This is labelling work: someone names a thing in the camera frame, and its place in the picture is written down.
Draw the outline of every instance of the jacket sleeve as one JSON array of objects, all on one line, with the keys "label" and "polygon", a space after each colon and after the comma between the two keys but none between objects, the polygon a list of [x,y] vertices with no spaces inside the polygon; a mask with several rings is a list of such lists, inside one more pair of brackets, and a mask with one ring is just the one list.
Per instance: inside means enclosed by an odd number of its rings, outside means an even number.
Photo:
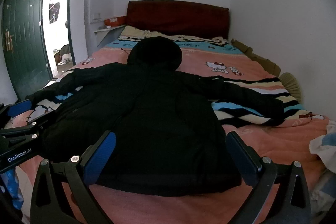
[{"label": "jacket sleeve", "polygon": [[53,100],[55,96],[72,92],[79,86],[104,81],[104,79],[109,77],[119,66],[123,66],[123,64],[112,63],[97,68],[75,68],[70,70],[60,82],[53,83],[34,94],[28,95],[26,99],[30,100],[33,106],[44,99]]},{"label": "jacket sleeve", "polygon": [[225,82],[222,76],[202,77],[183,72],[177,73],[190,91],[201,94],[209,100],[227,100],[252,108],[269,118],[283,117],[283,102],[270,94],[261,94],[255,90]]}]

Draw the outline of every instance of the woven fan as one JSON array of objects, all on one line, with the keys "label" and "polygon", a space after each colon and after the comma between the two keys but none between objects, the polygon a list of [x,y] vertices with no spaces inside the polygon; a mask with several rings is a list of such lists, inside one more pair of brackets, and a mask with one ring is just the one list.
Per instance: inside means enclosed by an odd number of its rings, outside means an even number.
[{"label": "woven fan", "polygon": [[294,75],[289,72],[285,72],[279,77],[282,85],[286,90],[301,104],[302,93],[299,86],[299,82],[295,79]]}]

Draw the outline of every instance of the black jacket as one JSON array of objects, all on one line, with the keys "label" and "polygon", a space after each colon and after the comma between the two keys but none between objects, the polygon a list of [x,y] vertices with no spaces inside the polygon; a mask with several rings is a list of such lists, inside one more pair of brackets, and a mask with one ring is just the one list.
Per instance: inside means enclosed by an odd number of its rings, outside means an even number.
[{"label": "black jacket", "polygon": [[139,60],[74,69],[27,98],[36,104],[79,86],[43,133],[48,157],[67,161],[81,155],[111,130],[116,147],[97,183],[134,193],[179,196],[240,185],[208,99],[227,99],[268,117],[283,113],[279,100],[220,76],[200,77]]}]

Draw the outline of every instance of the hello kitty character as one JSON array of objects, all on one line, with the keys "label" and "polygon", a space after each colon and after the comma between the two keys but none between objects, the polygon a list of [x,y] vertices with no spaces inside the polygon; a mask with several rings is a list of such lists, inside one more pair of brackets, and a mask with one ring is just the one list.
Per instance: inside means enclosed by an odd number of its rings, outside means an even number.
[{"label": "hello kitty character", "polygon": [[224,66],[223,63],[211,63],[211,62],[207,62],[207,66],[210,68],[213,68],[212,71],[216,71],[216,72],[222,72],[222,73],[229,73],[226,69],[226,67]]},{"label": "hello kitty character", "polygon": [[235,67],[229,67],[230,70],[235,74],[235,75],[238,75],[238,76],[241,76],[241,75],[244,75],[243,73],[241,73],[237,68]]}]

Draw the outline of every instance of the doorway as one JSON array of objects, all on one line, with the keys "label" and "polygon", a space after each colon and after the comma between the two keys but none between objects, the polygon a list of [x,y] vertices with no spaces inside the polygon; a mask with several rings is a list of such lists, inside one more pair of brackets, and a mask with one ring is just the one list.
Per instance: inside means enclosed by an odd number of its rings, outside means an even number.
[{"label": "doorway", "polygon": [[68,0],[42,0],[45,48],[54,78],[73,66],[68,40]]}]

